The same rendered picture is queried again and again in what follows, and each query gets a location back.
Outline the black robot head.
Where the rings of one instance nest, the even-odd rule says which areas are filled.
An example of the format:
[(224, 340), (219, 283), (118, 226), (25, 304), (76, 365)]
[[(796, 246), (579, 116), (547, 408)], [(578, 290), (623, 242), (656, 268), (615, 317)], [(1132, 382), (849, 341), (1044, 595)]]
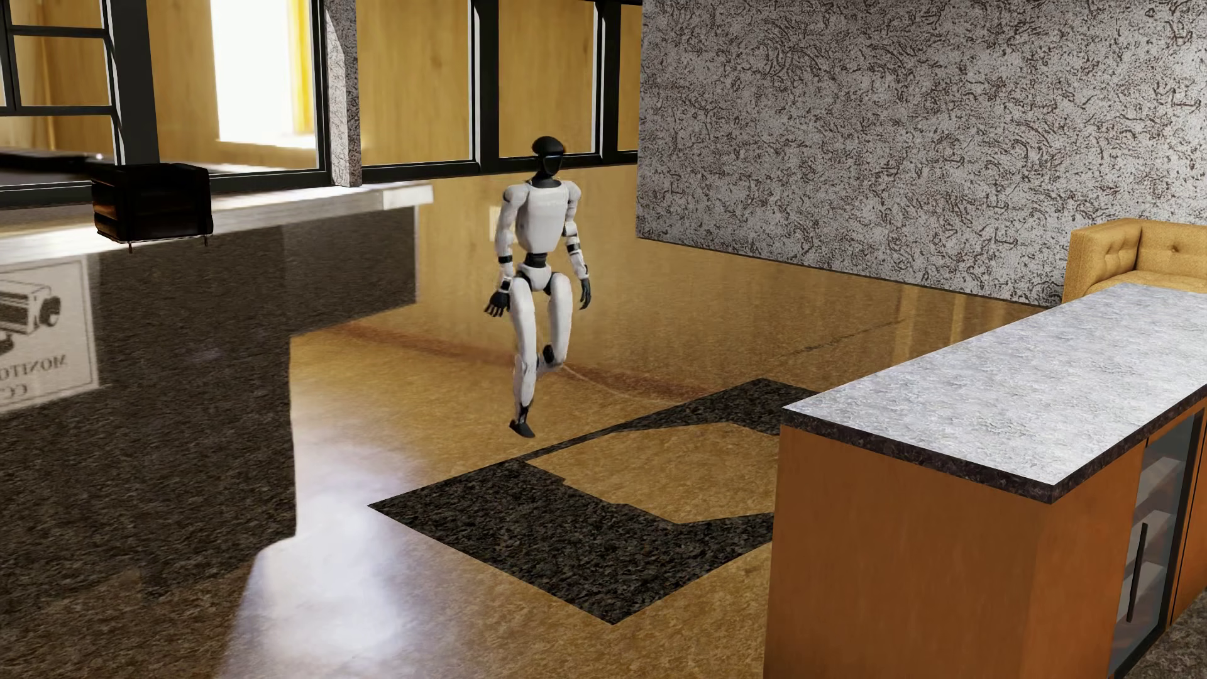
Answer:
[(537, 172), (531, 177), (530, 185), (537, 187), (555, 187), (560, 185), (556, 178), (562, 166), (565, 147), (561, 141), (549, 135), (537, 137), (532, 144), (532, 152), (538, 162)]

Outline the wooden counter with granite top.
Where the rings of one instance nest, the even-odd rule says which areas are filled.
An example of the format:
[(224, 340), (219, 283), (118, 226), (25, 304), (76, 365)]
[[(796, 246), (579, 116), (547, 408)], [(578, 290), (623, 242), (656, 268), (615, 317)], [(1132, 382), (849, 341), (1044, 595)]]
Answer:
[(1205, 410), (1207, 292), (1119, 283), (786, 406), (764, 679), (1110, 679), (1139, 467)]

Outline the white right robot leg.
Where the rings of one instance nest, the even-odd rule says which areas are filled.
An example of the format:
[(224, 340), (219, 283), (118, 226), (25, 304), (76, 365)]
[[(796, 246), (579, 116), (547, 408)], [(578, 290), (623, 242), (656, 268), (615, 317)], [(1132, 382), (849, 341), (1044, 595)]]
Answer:
[(535, 396), (540, 355), (532, 289), (527, 279), (521, 274), (518, 274), (511, 283), (509, 320), (515, 332), (514, 417), (509, 426), (517, 434), (533, 439), (536, 435), (526, 421)]

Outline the black box appliance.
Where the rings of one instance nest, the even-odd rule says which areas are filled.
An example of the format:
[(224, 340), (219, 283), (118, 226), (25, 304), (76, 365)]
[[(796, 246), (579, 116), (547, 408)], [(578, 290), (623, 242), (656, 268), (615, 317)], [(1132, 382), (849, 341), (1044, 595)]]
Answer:
[(99, 164), (91, 177), (94, 224), (103, 238), (133, 244), (212, 235), (210, 175), (203, 166)]

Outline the mustard yellow tufted sofa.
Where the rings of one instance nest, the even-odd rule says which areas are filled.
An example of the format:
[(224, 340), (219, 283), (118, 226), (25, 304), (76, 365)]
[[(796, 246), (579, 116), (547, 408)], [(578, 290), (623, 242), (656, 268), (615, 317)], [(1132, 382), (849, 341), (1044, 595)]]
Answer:
[(1061, 302), (1116, 283), (1207, 292), (1207, 226), (1110, 219), (1072, 232)]

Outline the white left robot leg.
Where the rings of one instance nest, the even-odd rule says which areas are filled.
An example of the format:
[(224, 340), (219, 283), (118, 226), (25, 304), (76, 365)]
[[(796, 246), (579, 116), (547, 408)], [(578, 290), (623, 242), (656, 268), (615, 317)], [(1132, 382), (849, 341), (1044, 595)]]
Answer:
[(548, 314), (552, 343), (542, 350), (540, 356), (537, 368), (540, 376), (564, 365), (570, 345), (572, 308), (575, 306), (573, 286), (565, 274), (553, 273), (546, 292), (549, 295)]

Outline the speckled stone pillar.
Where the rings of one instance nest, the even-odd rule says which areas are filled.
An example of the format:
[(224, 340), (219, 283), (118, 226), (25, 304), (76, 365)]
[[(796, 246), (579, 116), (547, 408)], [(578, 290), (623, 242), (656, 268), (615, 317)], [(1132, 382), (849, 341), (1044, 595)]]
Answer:
[(362, 185), (355, 0), (322, 0), (327, 150), (337, 186)]

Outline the white robot leg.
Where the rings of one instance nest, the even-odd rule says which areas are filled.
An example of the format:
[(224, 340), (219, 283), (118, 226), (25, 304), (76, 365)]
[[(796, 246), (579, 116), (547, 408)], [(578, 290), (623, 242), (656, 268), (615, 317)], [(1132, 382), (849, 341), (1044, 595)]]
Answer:
[(517, 434), (533, 439), (536, 435), (526, 421), (535, 396), (540, 355), (532, 289), (527, 279), (521, 274), (518, 274), (511, 283), (509, 320), (515, 332), (514, 417), (509, 426)]
[(549, 295), (548, 314), (552, 343), (542, 350), (540, 356), (537, 368), (540, 376), (564, 365), (570, 345), (572, 308), (575, 306), (573, 286), (565, 274), (553, 273), (546, 292)]

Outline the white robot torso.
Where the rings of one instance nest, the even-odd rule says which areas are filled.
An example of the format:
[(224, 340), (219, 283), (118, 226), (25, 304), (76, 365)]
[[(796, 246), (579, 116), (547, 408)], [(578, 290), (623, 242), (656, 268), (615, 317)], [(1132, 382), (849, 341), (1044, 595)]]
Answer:
[(527, 254), (549, 254), (564, 238), (567, 191), (562, 182), (547, 189), (525, 185), (529, 191), (515, 221), (515, 235)]

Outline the black window frame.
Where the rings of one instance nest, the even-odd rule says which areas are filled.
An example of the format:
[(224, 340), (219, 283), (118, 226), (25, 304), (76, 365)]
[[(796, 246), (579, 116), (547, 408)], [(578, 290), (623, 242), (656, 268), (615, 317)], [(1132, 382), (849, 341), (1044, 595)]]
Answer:
[[(629, 0), (355, 2), (362, 185), (537, 169), (501, 151), (501, 109), (530, 136), (567, 117), (567, 168), (637, 160)], [(0, 210), (89, 204), (99, 164), (199, 165), (214, 197), (344, 187), (323, 80), (322, 0), (0, 0)]]

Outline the dark granite bar ledge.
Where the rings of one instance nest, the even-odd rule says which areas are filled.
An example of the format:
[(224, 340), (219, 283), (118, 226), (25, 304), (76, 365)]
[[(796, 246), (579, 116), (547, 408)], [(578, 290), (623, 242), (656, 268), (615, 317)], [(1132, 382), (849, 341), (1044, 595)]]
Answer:
[(0, 412), (0, 616), (126, 570), (148, 595), (295, 535), (291, 340), (415, 302), (431, 185), (215, 201), (209, 242), (0, 238), (0, 267), (88, 257), (100, 385)]

